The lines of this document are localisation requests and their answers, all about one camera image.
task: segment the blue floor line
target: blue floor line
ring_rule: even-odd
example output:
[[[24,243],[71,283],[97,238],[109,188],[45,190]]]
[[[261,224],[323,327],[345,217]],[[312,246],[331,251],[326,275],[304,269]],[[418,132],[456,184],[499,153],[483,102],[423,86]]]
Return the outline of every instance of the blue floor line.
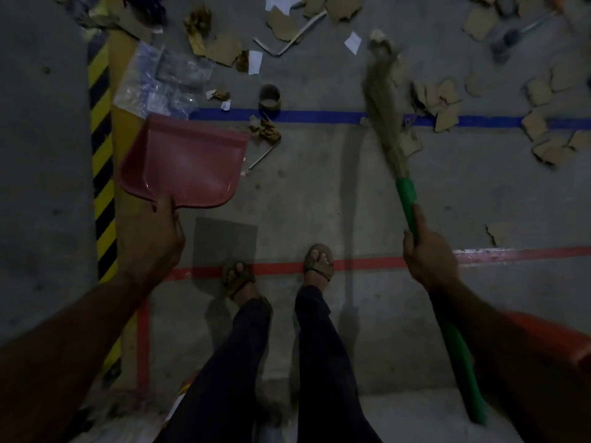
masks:
[[[248,121],[251,115],[260,118],[256,109],[199,109],[191,113],[190,119],[201,121]],[[307,124],[359,124],[366,116],[360,111],[321,111],[321,110],[282,110],[270,115],[270,119],[278,123],[307,123]],[[404,115],[405,119],[412,119],[413,115]],[[456,127],[478,127],[483,129],[514,129],[521,127],[522,116],[483,116],[461,115]],[[433,127],[435,118],[419,116],[416,126]],[[548,119],[549,129],[562,130],[591,130],[591,118]]]

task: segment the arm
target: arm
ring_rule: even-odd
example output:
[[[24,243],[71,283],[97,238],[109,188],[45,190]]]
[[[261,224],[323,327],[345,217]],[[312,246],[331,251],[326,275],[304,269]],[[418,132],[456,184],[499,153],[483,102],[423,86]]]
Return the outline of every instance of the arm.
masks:
[[[576,367],[545,354],[541,345],[459,277],[446,240],[427,228],[418,205],[418,243],[409,231],[404,259],[431,300],[444,308],[475,360],[495,386],[499,399],[526,443],[587,442],[591,438],[591,379]]]
[[[130,221],[119,273],[0,349],[3,441],[55,441],[139,303],[178,262],[183,231],[171,200]]]

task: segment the clear plastic wrap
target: clear plastic wrap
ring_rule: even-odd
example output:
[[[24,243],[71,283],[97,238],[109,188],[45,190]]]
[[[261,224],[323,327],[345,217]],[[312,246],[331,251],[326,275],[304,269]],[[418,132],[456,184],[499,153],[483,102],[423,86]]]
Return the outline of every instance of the clear plastic wrap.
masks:
[[[188,119],[199,109],[197,95],[211,77],[212,68],[206,59],[161,51],[140,42],[113,103],[140,118],[159,113]]]

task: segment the green broom handle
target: green broom handle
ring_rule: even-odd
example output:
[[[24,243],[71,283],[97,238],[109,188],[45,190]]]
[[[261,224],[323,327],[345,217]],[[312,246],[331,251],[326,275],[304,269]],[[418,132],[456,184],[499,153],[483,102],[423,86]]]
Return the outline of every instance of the green broom handle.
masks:
[[[417,221],[412,211],[412,205],[417,201],[417,193],[410,178],[396,180],[396,188],[403,205],[404,216],[415,240],[418,238]],[[453,325],[447,314],[433,305],[433,312],[439,324],[447,354],[452,363],[452,370],[456,377],[457,387],[462,394],[464,407],[473,423],[485,425],[485,402],[480,394],[476,376],[472,369],[472,357],[462,335]]]

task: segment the sandal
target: sandal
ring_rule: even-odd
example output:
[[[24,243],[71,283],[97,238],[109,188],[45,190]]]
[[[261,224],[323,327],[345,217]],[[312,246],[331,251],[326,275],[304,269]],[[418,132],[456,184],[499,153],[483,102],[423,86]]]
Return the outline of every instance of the sandal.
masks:
[[[312,250],[318,251],[318,260],[312,258]],[[320,262],[320,255],[323,253],[326,255],[326,259],[329,262],[328,265]],[[304,273],[308,272],[308,270],[314,270],[330,281],[335,274],[335,261],[333,260],[332,251],[329,249],[328,245],[314,244],[308,249],[308,253],[306,253],[306,257],[304,258]]]
[[[236,268],[238,263],[244,266],[242,273],[238,272]],[[236,274],[236,278],[231,282],[228,281],[230,270],[233,270]],[[229,259],[224,263],[222,267],[222,285],[226,288],[226,295],[230,300],[234,300],[236,293],[241,290],[248,282],[255,282],[255,276],[252,274],[251,268],[244,261],[236,259]]]

